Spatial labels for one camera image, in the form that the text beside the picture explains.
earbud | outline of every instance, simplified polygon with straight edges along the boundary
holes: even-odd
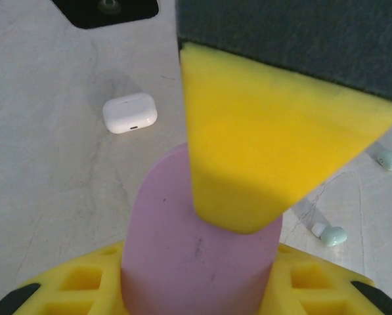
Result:
[[[377,155],[377,161],[387,171],[392,171],[392,151],[384,150]]]
[[[311,232],[318,237],[327,247],[335,246],[347,240],[347,233],[340,226],[326,226],[315,223]]]

marble surface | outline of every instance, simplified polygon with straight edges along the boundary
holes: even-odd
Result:
[[[186,140],[173,1],[157,17],[73,27],[49,1],[0,0],[0,298],[122,240],[149,167]],[[110,134],[109,99],[150,93],[155,125]],[[392,149],[392,130],[380,144]],[[327,220],[349,239],[325,248]],[[281,240],[373,278],[392,296],[392,173],[363,153],[284,215]]]

pink foam cylinder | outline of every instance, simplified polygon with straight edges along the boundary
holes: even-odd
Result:
[[[279,217],[241,235],[200,219],[188,150],[177,147],[149,172],[133,207],[121,262],[126,308],[130,315],[255,314],[281,228]]]

black object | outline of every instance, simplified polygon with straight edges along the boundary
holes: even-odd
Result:
[[[39,283],[31,283],[13,290],[0,300],[0,315],[12,315],[22,306],[38,289]]]
[[[90,29],[144,20],[159,12],[156,0],[52,0],[76,27]]]
[[[392,100],[392,1],[177,0],[178,37]]]
[[[392,315],[392,299],[383,291],[360,281],[351,283],[384,315]]]

table surface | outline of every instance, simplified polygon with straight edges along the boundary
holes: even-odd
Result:
[[[150,166],[186,141],[174,4],[157,17],[73,27],[49,1],[0,0],[0,298],[21,281],[125,237]],[[110,134],[102,106],[151,94],[151,127]],[[392,149],[392,129],[379,144]],[[392,296],[392,173],[374,145],[284,214],[281,241],[365,274]],[[349,239],[326,248],[307,228]]]

